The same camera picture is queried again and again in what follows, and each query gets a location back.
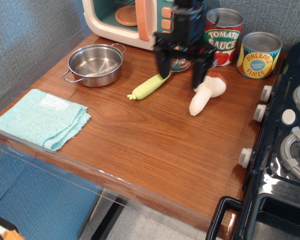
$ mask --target blue cushion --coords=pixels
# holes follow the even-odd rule
[[[99,196],[27,164],[0,201],[0,217],[27,240],[77,240]]]
[[[26,167],[26,163],[0,150],[0,199]]]

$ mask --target toy microwave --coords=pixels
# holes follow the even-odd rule
[[[171,33],[174,0],[82,0],[88,27],[98,36],[152,50],[154,32]]]

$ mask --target gray fabric wall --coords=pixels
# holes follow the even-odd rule
[[[0,0],[0,110],[91,31],[81,0]]]
[[[251,32],[278,34],[283,52],[300,42],[300,0],[211,0],[212,5],[230,8],[244,15],[240,38]]]

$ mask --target stove knob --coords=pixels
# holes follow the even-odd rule
[[[266,107],[267,105],[264,104],[258,104],[258,106],[256,107],[253,119],[256,120],[258,123],[262,122],[262,119],[264,118],[266,112]]]
[[[285,125],[292,125],[296,120],[296,113],[292,109],[286,109],[281,116],[281,121]]]
[[[269,101],[269,98],[270,98],[270,95],[271,95],[271,91],[272,91],[272,86],[265,85],[263,87],[260,100],[263,101],[263,102],[265,102],[265,103],[267,103]]]
[[[239,165],[241,165],[244,169],[248,167],[251,154],[252,154],[252,148],[242,148],[239,157]]]

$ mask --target toy stove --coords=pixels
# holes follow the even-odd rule
[[[220,199],[207,240],[216,238],[227,209],[238,212],[231,239],[300,239],[300,43],[260,99],[266,104],[254,114],[261,123],[256,144],[239,157],[247,168],[243,201]]]

